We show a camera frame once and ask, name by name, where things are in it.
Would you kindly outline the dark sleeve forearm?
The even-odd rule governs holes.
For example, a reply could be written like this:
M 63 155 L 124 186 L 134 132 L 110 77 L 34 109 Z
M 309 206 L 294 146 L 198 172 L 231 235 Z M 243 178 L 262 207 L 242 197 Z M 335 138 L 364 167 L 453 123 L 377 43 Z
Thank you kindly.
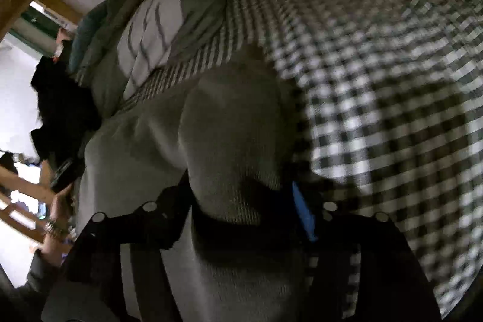
M 26 282 L 12 290 L 1 290 L 1 321 L 41 321 L 43 308 L 59 271 L 37 250 Z

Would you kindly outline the person's left hand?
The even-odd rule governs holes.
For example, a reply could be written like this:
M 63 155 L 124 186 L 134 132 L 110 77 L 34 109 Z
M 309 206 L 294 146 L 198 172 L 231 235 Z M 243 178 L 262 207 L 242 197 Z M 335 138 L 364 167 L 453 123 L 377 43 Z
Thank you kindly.
M 56 194 L 50 205 L 50 213 L 46 224 L 46 233 L 40 248 L 44 259 L 52 266 L 59 267 L 63 261 L 64 242 L 69 231 L 70 208 L 66 199 L 71 194 L 72 185 Z

